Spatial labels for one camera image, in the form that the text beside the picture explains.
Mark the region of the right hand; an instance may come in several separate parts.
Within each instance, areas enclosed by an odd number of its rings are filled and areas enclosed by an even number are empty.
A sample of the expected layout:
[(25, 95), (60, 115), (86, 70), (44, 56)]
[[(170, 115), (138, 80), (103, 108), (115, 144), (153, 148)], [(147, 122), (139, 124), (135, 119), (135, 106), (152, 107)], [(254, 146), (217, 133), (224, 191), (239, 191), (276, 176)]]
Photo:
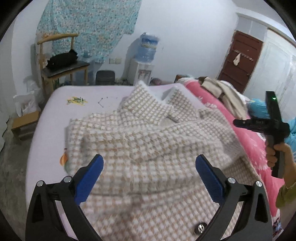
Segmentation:
[(266, 159), (267, 166), (273, 168), (278, 161), (275, 156), (276, 151), (284, 152), (285, 154), (285, 171), (283, 175), (283, 179), (285, 181), (285, 185), (287, 188), (290, 188), (295, 183), (295, 162), (292, 154), (292, 150), (290, 146), (286, 143), (280, 143), (274, 145), (273, 148), (269, 147), (268, 142), (266, 142)]

